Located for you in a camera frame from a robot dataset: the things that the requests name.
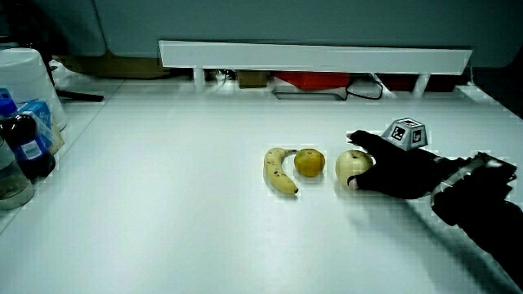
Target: white container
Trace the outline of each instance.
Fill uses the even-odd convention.
[[[45,101],[59,130],[68,119],[47,74],[40,53],[29,48],[0,51],[0,88],[6,88],[15,103]]]

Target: red object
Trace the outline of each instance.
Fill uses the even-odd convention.
[[[273,72],[273,76],[295,87],[310,91],[346,87],[351,79],[350,73],[315,73],[315,72]]]

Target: bottle cap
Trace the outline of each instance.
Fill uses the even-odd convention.
[[[11,98],[0,99],[0,115],[8,116],[16,111],[15,101]]]

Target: black glove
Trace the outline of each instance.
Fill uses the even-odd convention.
[[[363,147],[376,159],[373,167],[350,177],[347,184],[356,179],[358,189],[378,191],[396,198],[422,197],[466,161],[462,158],[449,160],[423,149],[404,151],[366,131],[355,131],[347,137],[352,144]]]

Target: yellow banana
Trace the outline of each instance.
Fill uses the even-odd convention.
[[[273,148],[265,154],[264,168],[270,183],[284,194],[294,195],[297,193],[297,186],[294,184],[281,167],[284,158],[292,153],[297,152],[295,149]]]

